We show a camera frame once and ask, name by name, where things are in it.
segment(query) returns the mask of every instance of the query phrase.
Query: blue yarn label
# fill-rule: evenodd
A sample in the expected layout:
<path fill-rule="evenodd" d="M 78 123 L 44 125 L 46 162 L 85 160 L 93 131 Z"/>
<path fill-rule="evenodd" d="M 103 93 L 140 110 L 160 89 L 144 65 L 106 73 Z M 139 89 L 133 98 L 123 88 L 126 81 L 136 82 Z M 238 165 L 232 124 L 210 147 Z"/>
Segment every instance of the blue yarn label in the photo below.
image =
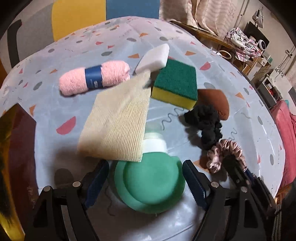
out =
<path fill-rule="evenodd" d="M 88 90 L 98 89 L 103 87 L 101 65 L 85 69 L 85 81 Z"/>

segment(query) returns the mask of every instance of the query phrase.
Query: pink satin scrunchie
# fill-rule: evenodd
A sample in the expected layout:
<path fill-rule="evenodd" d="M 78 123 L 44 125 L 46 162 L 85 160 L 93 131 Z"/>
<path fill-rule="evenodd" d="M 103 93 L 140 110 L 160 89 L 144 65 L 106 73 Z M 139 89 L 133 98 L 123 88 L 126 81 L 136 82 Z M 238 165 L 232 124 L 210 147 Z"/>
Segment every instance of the pink satin scrunchie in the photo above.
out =
<path fill-rule="evenodd" d="M 225 156 L 234 155 L 239 162 L 243 171 L 247 169 L 245 157 L 242 154 L 242 149 L 236 142 L 227 139 L 222 139 L 211 150 L 207 152 L 209 161 L 207 168 L 211 173 L 220 171 L 222 160 Z"/>

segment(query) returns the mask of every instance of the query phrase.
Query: yellow sponge layer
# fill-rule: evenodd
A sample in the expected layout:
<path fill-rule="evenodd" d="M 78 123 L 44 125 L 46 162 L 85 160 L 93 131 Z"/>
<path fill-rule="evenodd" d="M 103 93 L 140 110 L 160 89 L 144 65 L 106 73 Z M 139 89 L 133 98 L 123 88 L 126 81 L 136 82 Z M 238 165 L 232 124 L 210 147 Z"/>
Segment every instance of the yellow sponge layer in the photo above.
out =
<path fill-rule="evenodd" d="M 165 91 L 159 89 L 157 87 L 153 87 L 152 96 L 153 99 L 161 100 L 163 102 L 167 102 L 176 106 L 183 107 L 188 110 L 192 110 L 196 100 L 187 99 L 180 95 L 173 94 L 169 91 Z"/>

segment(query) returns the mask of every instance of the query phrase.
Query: green scouring surface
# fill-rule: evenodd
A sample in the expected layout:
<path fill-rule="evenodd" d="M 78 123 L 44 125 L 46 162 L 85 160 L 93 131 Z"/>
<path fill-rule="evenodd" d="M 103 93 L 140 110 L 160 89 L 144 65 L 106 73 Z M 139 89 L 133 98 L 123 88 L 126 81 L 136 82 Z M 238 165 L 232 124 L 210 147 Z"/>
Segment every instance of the green scouring surface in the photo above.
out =
<path fill-rule="evenodd" d="M 168 59 L 166 67 L 160 70 L 154 87 L 197 100 L 195 67 Z"/>

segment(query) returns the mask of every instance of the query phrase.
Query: black scrunchie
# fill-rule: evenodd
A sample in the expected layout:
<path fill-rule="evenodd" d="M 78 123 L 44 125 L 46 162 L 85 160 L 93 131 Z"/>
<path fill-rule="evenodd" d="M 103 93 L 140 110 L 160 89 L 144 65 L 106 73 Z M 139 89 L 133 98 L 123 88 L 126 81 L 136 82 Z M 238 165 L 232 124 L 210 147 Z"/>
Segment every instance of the black scrunchie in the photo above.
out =
<path fill-rule="evenodd" d="M 203 149 L 211 149 L 222 138 L 219 115 L 212 105 L 196 105 L 193 110 L 184 114 L 184 118 L 187 124 L 202 130 Z"/>

